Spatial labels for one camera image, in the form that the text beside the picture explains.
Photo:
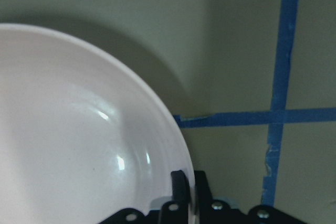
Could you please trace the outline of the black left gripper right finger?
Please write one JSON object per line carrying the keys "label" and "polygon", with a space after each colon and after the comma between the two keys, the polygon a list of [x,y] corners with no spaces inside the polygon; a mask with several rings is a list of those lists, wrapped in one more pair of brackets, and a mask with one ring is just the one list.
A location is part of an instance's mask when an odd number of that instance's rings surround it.
{"label": "black left gripper right finger", "polygon": [[199,223],[234,223],[230,205],[213,197],[206,173],[196,170],[194,175]]}

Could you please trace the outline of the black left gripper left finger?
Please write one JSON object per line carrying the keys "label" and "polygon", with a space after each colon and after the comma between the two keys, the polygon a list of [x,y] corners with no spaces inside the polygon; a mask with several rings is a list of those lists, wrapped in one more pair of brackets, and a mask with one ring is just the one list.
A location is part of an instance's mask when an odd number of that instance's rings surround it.
{"label": "black left gripper left finger", "polygon": [[188,223],[190,188],[182,170],[171,172],[172,197],[160,210],[160,223]]}

